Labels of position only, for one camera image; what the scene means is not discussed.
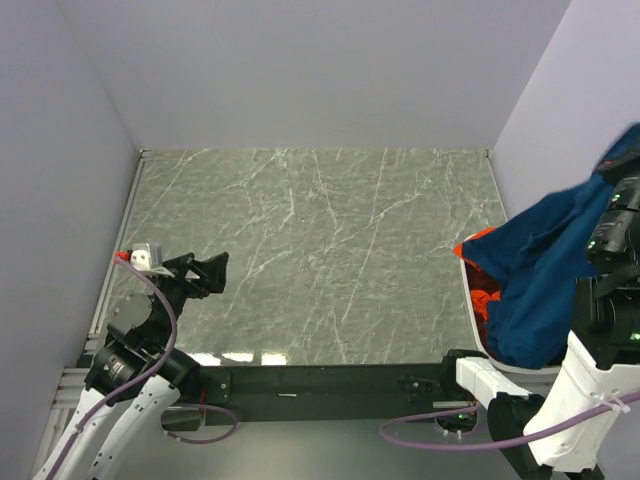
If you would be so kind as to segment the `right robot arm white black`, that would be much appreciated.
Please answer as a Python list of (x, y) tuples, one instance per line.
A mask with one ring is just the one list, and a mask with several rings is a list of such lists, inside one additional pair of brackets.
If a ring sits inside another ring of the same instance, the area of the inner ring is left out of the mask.
[(496, 284), (475, 351), (439, 387), (487, 412), (490, 449), (519, 477), (597, 479), (597, 453), (639, 398), (639, 157), (608, 157), (458, 256)]

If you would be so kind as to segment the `blue t shirt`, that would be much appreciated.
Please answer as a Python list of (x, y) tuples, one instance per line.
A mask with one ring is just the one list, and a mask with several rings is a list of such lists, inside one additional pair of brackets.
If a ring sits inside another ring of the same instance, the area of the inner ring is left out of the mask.
[(480, 295), (486, 342), (498, 361), (541, 369), (566, 349), (576, 281), (592, 277), (592, 231), (615, 184), (639, 164), (639, 126), (631, 125), (584, 182), (546, 195), (497, 228), (463, 241), (455, 254), (497, 287)]

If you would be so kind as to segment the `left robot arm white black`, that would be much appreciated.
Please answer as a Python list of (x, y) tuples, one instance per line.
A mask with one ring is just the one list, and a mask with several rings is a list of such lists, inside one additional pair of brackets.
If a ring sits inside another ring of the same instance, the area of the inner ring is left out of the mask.
[(158, 246), (136, 244), (116, 253), (114, 262), (152, 293), (125, 301), (114, 314), (70, 423), (38, 479), (113, 478), (127, 448), (159, 427), (171, 407), (221, 413), (238, 425), (237, 415), (221, 405), (229, 378), (209, 380), (196, 360), (175, 347), (185, 303), (223, 293), (228, 253), (204, 261), (192, 253), (164, 260)]

